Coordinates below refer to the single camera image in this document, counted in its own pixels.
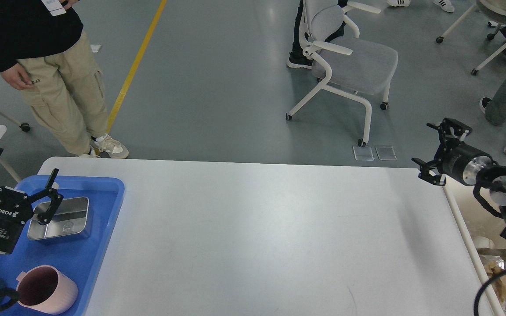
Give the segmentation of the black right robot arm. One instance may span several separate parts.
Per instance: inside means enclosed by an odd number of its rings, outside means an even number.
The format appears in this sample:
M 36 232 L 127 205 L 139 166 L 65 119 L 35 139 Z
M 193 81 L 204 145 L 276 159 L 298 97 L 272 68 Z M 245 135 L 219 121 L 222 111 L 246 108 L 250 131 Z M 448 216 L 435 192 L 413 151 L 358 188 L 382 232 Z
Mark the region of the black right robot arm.
M 473 188 L 473 196 L 493 216 L 506 224 L 506 166 L 498 164 L 490 154 L 464 142 L 472 129 L 453 118 L 438 124 L 427 124 L 438 132 L 440 142 L 434 158 L 419 166 L 419 178 L 436 186 L 444 186 L 446 177 Z M 506 226 L 500 233 L 506 240 Z

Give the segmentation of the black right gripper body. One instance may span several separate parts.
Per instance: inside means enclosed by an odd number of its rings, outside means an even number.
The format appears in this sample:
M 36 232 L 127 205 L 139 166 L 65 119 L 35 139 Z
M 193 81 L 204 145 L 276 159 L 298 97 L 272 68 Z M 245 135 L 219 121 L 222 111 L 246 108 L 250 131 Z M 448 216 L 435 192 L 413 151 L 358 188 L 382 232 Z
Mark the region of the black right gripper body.
M 479 172 L 492 164 L 490 154 L 462 143 L 443 156 L 440 172 L 463 185 L 474 186 Z

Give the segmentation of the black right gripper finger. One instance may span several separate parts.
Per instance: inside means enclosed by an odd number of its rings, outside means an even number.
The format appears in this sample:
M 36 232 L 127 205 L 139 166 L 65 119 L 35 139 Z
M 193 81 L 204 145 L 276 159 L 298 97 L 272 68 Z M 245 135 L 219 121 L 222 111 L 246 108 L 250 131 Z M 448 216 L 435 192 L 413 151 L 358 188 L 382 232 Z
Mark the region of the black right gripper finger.
M 466 136 L 472 133 L 472 128 L 456 119 L 444 118 L 438 124 L 427 123 L 430 127 L 438 132 L 440 145 L 437 152 L 448 152 L 463 144 Z
M 442 172 L 440 174 L 434 173 L 434 170 L 441 166 L 440 160 L 434 159 L 424 162 L 424 160 L 419 158 L 412 158 L 412 162 L 415 162 L 419 166 L 418 178 L 436 186 L 446 185 L 446 176 Z

